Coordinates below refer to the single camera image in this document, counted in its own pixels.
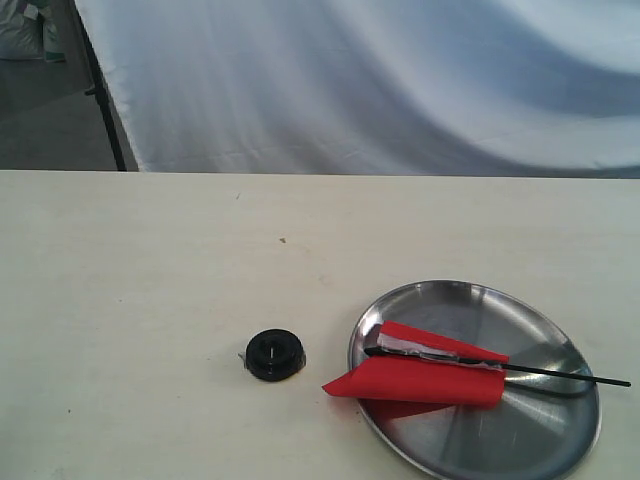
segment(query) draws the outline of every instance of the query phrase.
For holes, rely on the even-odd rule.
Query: plate rim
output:
[[[351,333],[351,337],[349,338],[349,346],[347,347],[347,367],[348,367],[349,371],[351,371],[351,370],[353,370],[355,368],[352,365],[352,362],[351,362],[351,353],[353,351],[353,346],[354,346],[355,339],[356,339],[356,336],[357,336],[358,326],[364,320],[365,316],[369,313],[369,311],[371,309],[373,309],[384,298],[386,298],[388,296],[391,296],[391,295],[393,295],[394,293],[397,293],[400,290],[409,289],[411,287],[416,287],[417,285],[421,285],[421,284],[425,284],[425,283],[455,283],[455,284],[460,284],[460,285],[468,285],[468,286],[472,286],[472,287],[480,287],[480,288],[484,288],[484,289],[486,289],[488,291],[492,291],[492,292],[496,292],[496,293],[498,293],[500,295],[504,295],[508,299],[513,300],[513,301],[519,303],[520,305],[522,305],[522,306],[524,306],[526,308],[529,308],[531,311],[533,311],[534,313],[536,313],[537,315],[539,315],[540,317],[545,319],[547,322],[549,322],[549,324],[551,324],[553,327],[558,329],[558,331],[560,331],[562,333],[562,335],[564,335],[565,338],[569,339],[569,341],[571,341],[571,343],[573,344],[573,341],[571,340],[571,337],[569,337],[560,327],[558,327],[558,325],[556,325],[555,322],[553,322],[551,319],[549,319],[546,315],[544,315],[542,312],[540,312],[536,308],[533,308],[531,305],[523,302],[522,300],[514,297],[513,295],[510,295],[508,293],[505,293],[505,292],[503,292],[501,290],[498,290],[498,289],[495,289],[493,287],[487,287],[487,286],[479,284],[479,283],[467,282],[467,281],[464,281],[464,280],[453,280],[453,279],[421,280],[421,281],[417,281],[417,282],[407,283],[407,284],[401,285],[399,287],[396,287],[393,290],[389,290],[388,292],[386,292],[383,295],[381,295],[378,298],[376,298],[362,312],[362,314],[360,314],[360,316],[358,317],[358,320],[356,321],[356,324],[353,327],[353,331]],[[584,358],[584,355],[582,355],[582,352],[580,352],[580,350],[575,346],[575,344],[573,344],[573,347],[582,356],[582,358]],[[591,439],[591,443],[589,445],[589,448],[584,452],[582,457],[580,457],[580,459],[574,465],[571,466],[571,468],[569,468],[563,474],[554,477],[554,479],[557,479],[557,480],[565,479],[569,475],[573,474],[586,461],[586,459],[589,456],[591,456],[591,453],[593,452],[593,450],[594,450],[594,448],[596,446],[596,443],[598,442],[598,439],[600,438],[600,430],[602,429],[602,407],[601,407],[601,402],[600,402],[600,392],[599,392],[597,384],[594,385],[594,392],[595,392],[596,406],[598,408],[598,419],[597,419],[596,428],[595,428],[595,431],[594,431],[594,434],[593,434],[593,438]],[[445,475],[441,475],[441,474],[439,474],[437,472],[434,472],[433,470],[430,470],[428,467],[426,467],[425,465],[421,464],[420,462],[414,460],[408,454],[403,452],[393,441],[391,441],[391,439],[389,437],[387,437],[387,435],[385,435],[380,430],[378,425],[376,425],[376,423],[373,421],[373,419],[371,418],[371,416],[367,412],[367,409],[364,407],[364,404],[362,403],[362,400],[356,399],[356,401],[358,402],[358,409],[360,410],[361,415],[364,417],[364,419],[366,420],[366,422],[369,425],[369,427],[376,433],[378,438],[382,439],[384,441],[384,443],[386,443],[389,447],[391,447],[391,449],[396,454],[398,454],[400,457],[402,457],[404,460],[409,462],[411,465],[413,465],[418,470],[421,470],[422,472],[424,472],[424,473],[426,473],[428,475],[431,475],[433,478],[435,478],[437,480],[459,480],[458,478],[455,478],[455,477],[445,476]]]

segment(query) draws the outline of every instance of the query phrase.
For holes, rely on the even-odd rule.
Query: black stick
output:
[[[579,373],[565,373],[556,370],[545,370],[543,368],[524,367],[521,365],[512,365],[510,363],[500,363],[495,361],[478,360],[476,358],[460,358],[449,355],[438,355],[432,353],[405,352],[403,350],[393,350],[385,347],[368,347],[364,349],[364,353],[369,356],[374,355],[396,355],[404,357],[417,357],[423,360],[445,361],[460,363],[462,365],[480,365],[486,364],[489,367],[500,367],[505,370],[513,370],[516,372],[537,373],[539,375],[549,375],[551,377],[569,378],[571,380],[584,380],[586,382],[606,383],[607,385],[617,385],[619,387],[630,387],[631,382],[624,380],[616,380],[613,378],[593,377],[590,375],[580,375]]]

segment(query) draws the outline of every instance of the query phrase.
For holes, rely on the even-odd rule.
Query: black metal pole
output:
[[[107,130],[107,136],[109,137],[109,143],[111,144],[111,151],[113,152],[113,158],[116,161],[116,168],[119,172],[126,172],[127,166],[124,163],[124,156],[122,155],[122,147],[118,140],[118,132],[116,131],[116,125],[113,121],[113,115],[111,114],[111,108],[109,107],[109,94],[104,86],[102,79],[102,71],[100,70],[100,64],[96,57],[96,52],[93,50],[87,31],[84,29],[82,19],[78,15],[78,22],[80,24],[80,30],[82,33],[82,40],[84,48],[87,53],[87,60],[89,63],[89,71],[91,73],[91,79],[93,81],[93,87],[84,92],[85,95],[94,95],[96,102],[100,107],[100,113],[102,113],[102,120]]]

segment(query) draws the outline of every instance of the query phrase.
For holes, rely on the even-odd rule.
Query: black lid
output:
[[[304,367],[305,355],[298,337],[273,328],[260,332],[247,345],[245,365],[253,376],[267,382],[289,378]]]

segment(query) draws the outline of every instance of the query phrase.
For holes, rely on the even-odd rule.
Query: white bag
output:
[[[42,58],[38,22],[22,15],[20,0],[0,0],[0,58],[29,60]]]

